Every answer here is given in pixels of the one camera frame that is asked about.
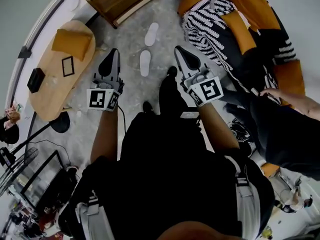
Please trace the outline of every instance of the foot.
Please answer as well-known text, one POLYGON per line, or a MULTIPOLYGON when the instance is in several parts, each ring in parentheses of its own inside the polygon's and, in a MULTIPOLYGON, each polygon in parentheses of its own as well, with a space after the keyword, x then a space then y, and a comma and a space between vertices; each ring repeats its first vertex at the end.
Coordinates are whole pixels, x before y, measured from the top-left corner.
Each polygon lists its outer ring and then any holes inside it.
POLYGON ((227 103, 223 106, 223 110, 229 114, 232 114, 233 111, 237 110, 238 106, 234 104, 227 103))
POLYGON ((69 165, 66 167, 66 171, 68 172, 69 170, 75 170, 75 172, 77 172, 79 170, 78 166, 72 166, 72 165, 69 165))
POLYGON ((178 70, 175 66, 171 66, 166 73, 167 76, 172 76, 174 78, 176 78, 177 74, 178 70))
POLYGON ((148 101, 145 101, 143 103, 142 108, 144 113, 155 115, 154 109, 152 108, 151 104, 148 101))

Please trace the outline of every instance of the white wall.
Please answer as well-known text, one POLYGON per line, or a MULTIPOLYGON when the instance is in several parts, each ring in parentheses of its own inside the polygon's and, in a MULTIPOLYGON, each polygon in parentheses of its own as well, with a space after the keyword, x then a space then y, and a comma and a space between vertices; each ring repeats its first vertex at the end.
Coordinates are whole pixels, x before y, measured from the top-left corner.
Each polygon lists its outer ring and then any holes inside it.
POLYGON ((0 0, 0 114, 21 47, 50 1, 0 0))

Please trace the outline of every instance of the wooden table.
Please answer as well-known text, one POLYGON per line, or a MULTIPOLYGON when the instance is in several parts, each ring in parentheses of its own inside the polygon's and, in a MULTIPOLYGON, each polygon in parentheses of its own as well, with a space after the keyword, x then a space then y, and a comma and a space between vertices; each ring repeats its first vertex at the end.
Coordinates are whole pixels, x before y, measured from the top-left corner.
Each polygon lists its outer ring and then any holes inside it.
POLYGON ((64 77, 62 59, 71 55, 51 50, 54 37, 44 51, 37 68, 41 68, 45 78, 38 92, 29 91, 29 100, 37 115, 44 121, 56 119, 64 111, 66 100, 77 84, 81 75, 88 67, 96 50, 96 39, 92 31, 82 22, 72 20, 64 24, 61 29, 92 35, 92 40, 83 61, 73 57, 74 74, 64 77))

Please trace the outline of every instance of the person's hand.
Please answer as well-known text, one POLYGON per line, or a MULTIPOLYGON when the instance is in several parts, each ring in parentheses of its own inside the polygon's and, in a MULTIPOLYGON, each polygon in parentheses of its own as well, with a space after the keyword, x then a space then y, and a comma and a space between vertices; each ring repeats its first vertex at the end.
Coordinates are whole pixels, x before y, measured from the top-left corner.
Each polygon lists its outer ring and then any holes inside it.
POLYGON ((260 96, 263 96, 265 94, 271 94, 272 96, 279 98, 281 96, 281 91, 275 88, 267 88, 260 92, 260 96))

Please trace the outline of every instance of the shoulder strap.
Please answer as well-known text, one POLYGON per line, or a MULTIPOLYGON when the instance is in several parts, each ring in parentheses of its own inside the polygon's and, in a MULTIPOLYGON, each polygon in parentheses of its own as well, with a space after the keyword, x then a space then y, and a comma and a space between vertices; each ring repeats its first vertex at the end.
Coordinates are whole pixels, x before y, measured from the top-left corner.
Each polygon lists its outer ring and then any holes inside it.
POLYGON ((75 213, 82 226, 85 240, 115 240, 106 211, 103 206, 99 206, 95 194, 88 203, 78 203, 75 213))
POLYGON ((231 156, 224 156, 235 167, 235 191, 238 221, 242 222, 242 238, 255 240, 261 223, 260 199, 257 188, 248 180, 246 167, 241 170, 231 156))

